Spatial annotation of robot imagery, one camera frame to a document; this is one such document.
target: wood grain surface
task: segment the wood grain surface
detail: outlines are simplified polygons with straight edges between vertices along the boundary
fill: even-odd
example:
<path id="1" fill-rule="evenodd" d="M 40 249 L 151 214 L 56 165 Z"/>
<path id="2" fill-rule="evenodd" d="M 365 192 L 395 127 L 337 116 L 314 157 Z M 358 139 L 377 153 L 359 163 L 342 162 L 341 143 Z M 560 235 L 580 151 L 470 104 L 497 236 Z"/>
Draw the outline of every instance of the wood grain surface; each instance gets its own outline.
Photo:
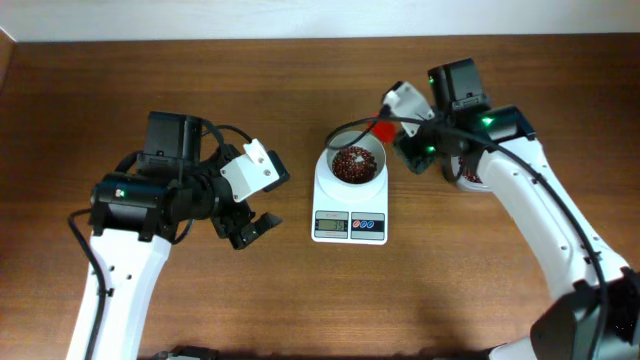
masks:
<path id="1" fill-rule="evenodd" d="M 143 146 L 150 110 L 236 125 L 292 179 L 250 198 L 285 222 L 248 249 L 207 222 L 172 249 L 141 357 L 175 345 L 433 355 L 527 335 L 550 305 L 527 243 L 492 195 L 459 192 L 436 168 L 413 175 L 389 150 L 385 246 L 310 238 L 324 136 L 377 111 L 396 80 L 430 97 L 426 71 L 464 57 L 494 105 L 520 107 L 580 209 L 640 268 L 639 35 L 19 44 L 0 96 L 0 353 L 65 356 L 87 267 L 66 216 Z"/>

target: wire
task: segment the wire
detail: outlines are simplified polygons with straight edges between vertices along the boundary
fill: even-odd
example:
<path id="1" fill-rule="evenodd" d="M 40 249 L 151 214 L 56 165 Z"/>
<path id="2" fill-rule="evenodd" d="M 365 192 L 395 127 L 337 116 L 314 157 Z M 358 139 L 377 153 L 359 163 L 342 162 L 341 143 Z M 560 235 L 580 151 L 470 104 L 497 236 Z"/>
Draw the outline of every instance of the wire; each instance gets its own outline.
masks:
<path id="1" fill-rule="evenodd" d="M 571 212 L 567 204 L 564 203 L 562 198 L 560 198 L 560 195 L 558 195 L 558 193 L 553 189 L 553 187 L 547 182 L 544 176 L 542 176 L 542 174 L 537 172 L 531 165 L 529 165 L 526 161 L 522 160 L 522 158 L 520 158 L 518 155 L 511 152 L 509 149 L 491 140 L 487 140 L 480 136 L 477 136 L 459 129 L 439 127 L 437 128 L 437 131 L 440 132 L 441 134 L 449 134 L 453 136 L 459 136 L 467 140 L 471 140 L 478 144 L 485 145 L 491 148 L 492 150 L 497 150 L 505 154 L 507 157 L 511 158 L 518 165 L 524 168 L 529 174 L 533 176 L 534 180 L 536 180 L 540 185 L 542 185 L 542 187 L 545 188 L 545 190 L 547 190 L 551 198 L 553 198 L 553 200 L 556 202 L 558 207 L 562 210 L 564 215 L 567 217 L 567 220 L 569 220 L 569 222 L 575 229 L 576 233 L 578 234 L 578 237 L 580 237 L 580 240 L 584 245 L 585 250 L 587 251 L 587 254 L 589 255 L 589 259 L 593 264 L 593 269 L 595 270 L 598 283 L 600 284 L 600 313 L 598 314 L 598 322 L 596 324 L 596 330 L 593 335 L 593 341 L 591 342 L 591 347 L 589 349 L 589 359 L 591 360 L 595 359 L 596 355 L 599 352 L 600 339 L 602 339 L 602 335 L 604 334 L 604 330 L 606 326 L 607 313 L 609 310 L 609 293 L 607 290 L 607 283 L 605 282 L 605 278 L 604 278 L 604 272 L 602 270 L 602 266 L 600 265 L 600 261 L 598 260 L 598 255 L 593 249 L 593 246 L 591 245 L 591 241 L 589 241 L 589 238 L 587 237 L 587 234 L 584 232 L 584 229 L 582 229 L 582 226 L 580 226 L 578 219 L 576 219 L 576 217 L 573 215 L 573 213 Z"/>
<path id="2" fill-rule="evenodd" d="M 465 171 L 464 164 L 461 163 L 459 157 L 457 157 L 457 159 L 458 159 L 458 165 L 459 165 L 457 174 L 453 174 L 453 166 L 452 166 L 453 156 L 449 156 L 448 158 L 442 157 L 442 161 L 440 163 L 442 175 L 444 176 L 444 179 L 447 180 L 447 182 L 450 184 L 455 184 L 458 180 L 460 180 L 460 178 L 462 177 L 462 173 L 464 173 Z"/>
<path id="3" fill-rule="evenodd" d="M 582 241 L 582 244 L 584 245 L 584 248 L 587 251 L 587 254 L 589 256 L 589 259 L 591 260 L 591 264 L 593 264 L 593 268 L 594 268 L 594 271 L 596 273 L 596 278 L 598 279 L 598 283 L 600 285 L 600 313 L 598 314 L 598 322 L 596 324 L 596 330 L 595 330 L 595 333 L 593 335 L 593 340 L 591 342 L 591 347 L 589 349 L 589 358 L 588 358 L 588 359 L 594 360 L 596 358 L 596 355 L 599 352 L 600 339 L 602 339 L 602 335 L 604 334 L 606 321 L 607 321 L 607 313 L 608 313 L 608 310 L 609 310 L 609 294 L 608 294 L 608 290 L 607 290 L 607 283 L 605 282 L 604 272 L 602 270 L 602 266 L 600 265 L 600 261 L 598 260 L 598 255 L 596 254 L 595 250 L 593 249 L 593 246 L 591 245 L 591 242 L 589 241 L 589 238 L 587 237 L 587 234 L 584 232 L 584 229 L 582 229 L 582 226 L 580 226 L 580 223 L 578 222 L 578 219 L 576 219 L 576 217 L 573 215 L 573 213 L 571 212 L 571 210 L 569 209 L 567 204 L 564 203 L 562 198 L 553 189 L 553 187 L 547 182 L 547 180 L 544 178 L 544 176 L 542 174 L 540 174 L 539 172 L 537 172 L 526 161 L 522 160 L 522 158 L 520 158 L 518 155 L 514 154 L 509 149 L 499 145 L 498 143 L 496 143 L 494 141 L 485 139 L 485 138 L 480 137 L 478 135 L 475 135 L 475 134 L 472 134 L 472 133 L 469 133 L 469 132 L 466 132 L 466 131 L 463 131 L 463 130 L 459 130 L 459 129 L 456 129 L 456 128 L 438 126 L 437 123 L 424 122 L 422 120 L 416 120 L 416 119 L 411 119 L 411 118 L 396 118 L 396 117 L 394 117 L 394 118 L 366 118 L 366 119 L 362 119 L 362 120 L 352 121 L 350 123 L 346 123 L 344 125 L 341 125 L 338 128 L 336 128 L 334 131 L 332 131 L 327 136 L 327 139 L 325 140 L 325 146 L 328 148 L 329 141 L 338 132 L 340 132 L 340 131 L 342 131 L 344 129 L 356 126 L 356 125 L 360 125 L 360 124 L 363 124 L 363 123 L 366 123 L 366 122 L 369 122 L 369 121 L 376 121 L 376 120 L 377 121 L 389 121 L 389 122 L 407 122 L 407 123 L 412 123 L 412 124 L 419 124 L 419 125 L 422 125 L 423 127 L 431 127 L 434 131 L 436 131 L 439 134 L 447 134 L 447 135 L 451 135 L 451 136 L 461 137 L 461 138 L 473 141 L 475 143 L 484 145 L 484 146 L 486 146 L 486 147 L 488 147 L 488 148 L 490 148 L 490 149 L 492 149 L 494 151 L 500 151 L 501 153 L 503 153 L 504 155 L 506 155 L 507 157 L 512 159 L 514 162 L 516 162 L 518 165 L 520 165 L 522 168 L 524 168 L 529 174 L 531 174 L 531 176 L 533 176 L 535 181 L 537 181 L 540 185 L 542 185 L 542 187 L 549 193 L 549 196 L 551 196 L 551 198 L 556 202 L 556 204 L 558 205 L 560 210 L 567 217 L 567 220 L 569 220 L 569 222 L 573 226 L 574 230 L 576 231 L 576 234 L 578 235 L 578 237 Z"/>
<path id="4" fill-rule="evenodd" d="M 247 140 L 248 142 L 251 142 L 253 140 L 253 138 L 249 135 L 247 135 L 246 132 L 238 129 L 237 127 L 233 126 L 233 125 L 218 125 L 216 126 L 219 130 L 231 130 L 236 132 L 237 134 L 239 134 L 240 136 L 242 136 L 245 140 Z M 209 135 L 211 132 L 209 130 L 205 130 L 202 132 L 202 136 L 205 135 Z"/>
<path id="5" fill-rule="evenodd" d="M 76 239 L 78 239 L 80 247 L 82 247 L 82 251 L 84 251 L 84 254 L 89 259 L 89 263 L 91 264 L 91 267 L 93 268 L 93 271 L 98 278 L 98 308 L 96 310 L 96 317 L 93 320 L 93 327 L 91 328 L 89 342 L 87 343 L 87 351 L 84 355 L 85 360 L 91 360 L 91 358 L 93 357 L 93 350 L 95 349 L 96 340 L 98 339 L 98 333 L 100 332 L 100 324 L 102 324 L 102 315 L 104 314 L 105 302 L 107 300 L 107 285 L 104 281 L 104 274 L 102 272 L 102 269 L 100 268 L 100 264 L 98 263 L 96 257 L 93 255 L 93 252 L 89 248 L 87 241 L 82 236 L 80 230 L 78 230 L 78 227 L 76 226 L 74 221 L 77 216 L 85 215 L 90 212 L 91 209 L 78 210 L 71 213 L 68 219 L 69 227 L 71 228 L 73 235 L 75 235 Z"/>
<path id="6" fill-rule="evenodd" d="M 222 136 L 220 130 L 218 130 L 218 128 L 213 125 L 211 121 L 202 119 L 202 124 L 207 128 L 207 131 L 213 134 L 213 136 L 216 138 L 216 141 L 218 142 L 218 145 L 224 145 L 224 136 Z"/>
<path id="7" fill-rule="evenodd" d="M 116 172 L 126 173 L 127 171 L 129 171 L 133 164 L 136 163 L 136 160 L 138 160 L 139 154 L 142 154 L 142 151 L 134 151 L 131 154 L 127 155 L 124 159 L 122 159 L 122 161 L 120 161 L 118 166 L 116 166 Z"/>
<path id="8" fill-rule="evenodd" d="M 172 243 L 171 245 L 177 245 L 179 244 L 182 240 L 184 240 L 184 238 L 187 237 L 187 235 L 189 235 L 189 233 L 191 232 L 191 228 L 193 226 L 194 223 L 194 219 L 189 219 L 189 222 L 187 222 L 187 226 L 184 228 L 184 230 L 182 230 L 182 233 L 180 234 L 180 236 L 178 236 Z"/>
<path id="9" fill-rule="evenodd" d="M 327 135 L 326 139 L 324 140 L 324 146 L 325 146 L 325 148 L 330 149 L 330 150 L 342 150 L 342 149 L 348 148 L 349 146 L 353 146 L 358 141 L 362 140 L 362 138 L 364 138 L 364 136 L 367 135 L 376 126 L 378 121 L 407 122 L 407 123 L 411 123 L 411 124 L 422 125 L 422 126 L 425 126 L 425 127 L 432 127 L 435 124 L 435 122 L 433 122 L 433 123 L 432 122 L 426 122 L 426 121 L 413 119 L 413 118 L 406 118 L 406 117 L 392 117 L 392 118 L 369 117 L 369 118 L 364 118 L 364 119 L 352 121 L 352 122 L 349 122 L 349 123 L 346 123 L 346 124 L 338 126 L 332 132 L 330 132 L 329 135 Z M 331 143 L 331 140 L 338 133 L 340 133 L 342 130 L 345 130 L 345 129 L 348 129 L 350 127 L 354 127 L 354 126 L 357 126 L 357 125 L 366 124 L 368 122 L 371 122 L 371 125 L 369 125 L 369 127 L 367 127 L 367 129 L 365 131 L 363 131 L 362 134 L 358 135 L 355 139 L 353 139 L 349 143 L 344 144 L 344 145 L 340 145 L 340 146 L 331 146 L 331 145 L 329 145 Z"/>
<path id="10" fill-rule="evenodd" d="M 371 123 L 371 125 L 369 125 L 367 127 L 367 129 L 365 131 L 360 133 L 360 135 L 358 135 L 355 139 L 351 140 L 350 142 L 348 142 L 348 143 L 346 143 L 344 145 L 339 145 L 339 146 L 327 145 L 327 149 L 330 149 L 330 150 L 342 150 L 342 149 L 346 149 L 348 147 L 351 147 L 351 146 L 355 145 L 358 141 L 362 140 L 362 138 L 364 138 L 368 133 L 370 133 L 371 130 L 373 130 L 373 128 L 376 127 L 377 124 L 378 124 L 378 120 L 375 120 L 373 123 Z"/>

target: scale platform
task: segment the scale platform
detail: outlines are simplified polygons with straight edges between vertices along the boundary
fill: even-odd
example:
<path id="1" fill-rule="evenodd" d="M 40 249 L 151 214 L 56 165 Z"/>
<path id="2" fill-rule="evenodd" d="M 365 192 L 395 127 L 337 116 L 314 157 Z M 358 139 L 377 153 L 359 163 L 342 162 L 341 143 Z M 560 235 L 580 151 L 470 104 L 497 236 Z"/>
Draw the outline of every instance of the scale platform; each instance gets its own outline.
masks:
<path id="1" fill-rule="evenodd" d="M 346 144 L 360 135 L 347 131 L 332 145 Z M 367 134 L 356 145 L 371 152 L 378 169 L 365 184 L 349 184 L 331 171 L 336 150 L 325 149 L 316 164 L 311 238 L 316 242 L 383 245 L 388 239 L 388 172 L 384 147 Z"/>

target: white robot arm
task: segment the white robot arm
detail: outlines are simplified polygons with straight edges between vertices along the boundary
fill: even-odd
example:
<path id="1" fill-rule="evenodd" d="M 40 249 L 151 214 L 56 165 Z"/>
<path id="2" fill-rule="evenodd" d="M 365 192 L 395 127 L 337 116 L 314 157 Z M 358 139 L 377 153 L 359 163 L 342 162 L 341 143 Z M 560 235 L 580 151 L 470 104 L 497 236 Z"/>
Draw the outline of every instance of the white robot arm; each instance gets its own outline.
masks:
<path id="1" fill-rule="evenodd" d="M 578 210 L 531 125 L 514 106 L 491 108 L 471 59 L 430 70 L 429 83 L 436 116 L 424 116 L 431 110 L 424 96 L 398 82 L 383 97 L 385 118 L 369 121 L 402 122 L 394 148 L 414 173 L 439 155 L 448 180 L 456 181 L 463 171 L 478 176 L 533 250 L 554 302 L 530 337 L 478 359 L 636 360 L 640 276 Z M 446 165 L 453 157 L 460 157 L 466 169 L 450 176 Z"/>
<path id="2" fill-rule="evenodd" d="M 202 126 L 219 148 L 200 162 Z M 281 222 L 266 213 L 252 223 L 255 213 L 245 201 L 288 180 L 278 155 L 239 129 L 219 128 L 245 137 L 246 153 L 225 144 L 207 120 L 152 112 L 144 151 L 125 158 L 96 185 L 91 209 L 70 217 L 91 265 L 67 360 L 136 358 L 158 275 L 171 246 L 186 236 L 194 219 L 210 219 L 218 236 L 235 249 Z M 134 162 L 138 174 L 128 174 Z M 89 212 L 94 231 L 87 244 L 73 218 Z M 182 221 L 189 224 L 176 237 Z"/>

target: green led light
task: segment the green led light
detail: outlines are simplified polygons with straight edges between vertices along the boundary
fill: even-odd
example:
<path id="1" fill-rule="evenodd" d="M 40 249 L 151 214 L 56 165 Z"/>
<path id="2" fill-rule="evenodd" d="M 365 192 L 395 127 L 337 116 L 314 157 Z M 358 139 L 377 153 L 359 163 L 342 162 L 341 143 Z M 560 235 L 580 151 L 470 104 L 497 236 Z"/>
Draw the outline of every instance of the green led light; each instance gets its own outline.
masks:
<path id="1" fill-rule="evenodd" d="M 484 126 L 489 126 L 491 125 L 491 123 L 493 122 L 493 120 L 495 120 L 494 118 L 482 118 L 482 123 L 484 124 Z"/>

